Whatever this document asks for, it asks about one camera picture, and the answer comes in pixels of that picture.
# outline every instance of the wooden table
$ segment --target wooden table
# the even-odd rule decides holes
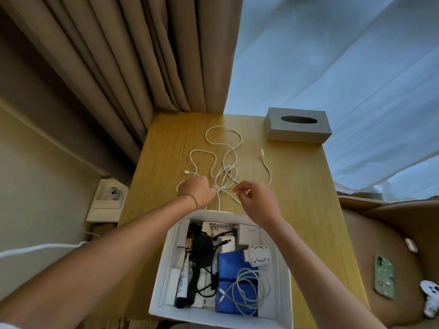
[[[193,171],[189,160],[191,150],[213,151],[221,162],[227,148],[207,143],[204,133],[215,125],[228,126],[243,137],[237,149],[239,180],[268,182],[268,173],[260,156],[263,148],[266,163],[273,174],[272,186],[285,219],[351,292],[369,307],[322,146],[267,141],[263,122],[263,117],[243,115],[157,113],[149,129],[120,223],[126,223],[175,196],[177,184],[187,177],[184,170]],[[209,139],[237,143],[238,136],[217,128],[209,132]],[[197,152],[193,157],[199,174],[209,176],[213,156]],[[218,200],[214,199],[208,209],[217,210]],[[242,206],[227,194],[221,194],[221,210],[244,213]],[[148,309],[162,247],[163,243],[145,256],[96,308],[96,314],[153,319]],[[316,328],[293,278],[291,282],[294,327]]]

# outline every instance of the smartphone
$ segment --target smartphone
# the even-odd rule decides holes
[[[379,294],[389,298],[395,298],[395,281],[393,277],[392,263],[382,256],[375,256],[375,282],[374,289]]]

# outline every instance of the beige curtain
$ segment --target beige curtain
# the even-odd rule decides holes
[[[223,112],[242,1],[0,0],[0,5],[137,163],[154,110]]]

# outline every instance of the forearm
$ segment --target forearm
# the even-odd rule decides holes
[[[182,217],[179,196],[71,252],[0,303],[0,322],[24,329],[75,327]]]
[[[320,329],[384,329],[283,219],[267,232],[281,251]]]

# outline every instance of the hand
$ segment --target hand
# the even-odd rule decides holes
[[[283,221],[276,195],[270,186],[243,181],[233,188],[233,192],[241,201],[245,213],[263,229],[266,230],[273,224]]]
[[[195,175],[178,187],[178,195],[186,193],[195,197],[198,209],[205,208],[215,197],[217,191],[218,187],[210,187],[209,181],[203,175]]]

